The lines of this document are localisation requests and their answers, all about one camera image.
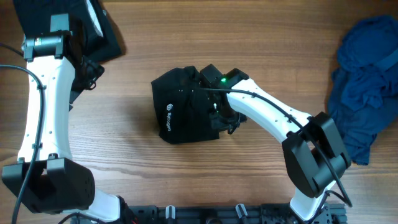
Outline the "black t-shirt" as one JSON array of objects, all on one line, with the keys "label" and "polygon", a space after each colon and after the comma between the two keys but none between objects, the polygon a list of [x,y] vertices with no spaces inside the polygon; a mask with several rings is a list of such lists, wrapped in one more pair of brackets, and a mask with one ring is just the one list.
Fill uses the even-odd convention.
[{"label": "black t-shirt", "polygon": [[199,90],[199,72],[194,66],[173,68],[151,82],[159,136],[170,144],[210,141],[219,138],[211,127],[213,106]]}]

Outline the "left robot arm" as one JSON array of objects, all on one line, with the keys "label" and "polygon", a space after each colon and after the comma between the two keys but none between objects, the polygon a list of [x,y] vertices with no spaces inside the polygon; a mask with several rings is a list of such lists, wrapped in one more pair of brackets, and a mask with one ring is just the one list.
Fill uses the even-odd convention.
[{"label": "left robot arm", "polygon": [[71,103],[82,91],[92,90],[104,72],[83,55],[81,21],[52,15],[47,33],[26,38],[24,60],[30,77],[25,136],[17,163],[2,170],[16,206],[96,223],[120,221],[121,199],[98,190],[92,172],[77,164],[70,151]]}]

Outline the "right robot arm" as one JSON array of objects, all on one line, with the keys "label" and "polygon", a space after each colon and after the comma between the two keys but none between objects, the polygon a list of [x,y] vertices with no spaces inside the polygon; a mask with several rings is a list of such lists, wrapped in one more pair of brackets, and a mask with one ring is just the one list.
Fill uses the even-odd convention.
[{"label": "right robot arm", "polygon": [[210,64],[200,71],[200,87],[211,101],[211,127],[232,134],[251,119],[282,146],[295,193],[289,203],[235,206],[238,223],[346,223],[352,206],[341,177],[351,166],[334,120],[295,110],[262,90],[235,68],[222,74]]}]

